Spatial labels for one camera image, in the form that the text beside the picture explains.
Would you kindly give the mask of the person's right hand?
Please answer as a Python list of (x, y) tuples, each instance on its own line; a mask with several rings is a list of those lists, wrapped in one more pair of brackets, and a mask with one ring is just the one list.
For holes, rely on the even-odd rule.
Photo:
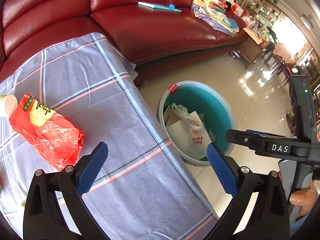
[(314, 181), (310, 181), (310, 187), (307, 190), (299, 190), (291, 194), (289, 200), (294, 206), (300, 206), (298, 218), (307, 215), (313, 208), (318, 198), (318, 191)]

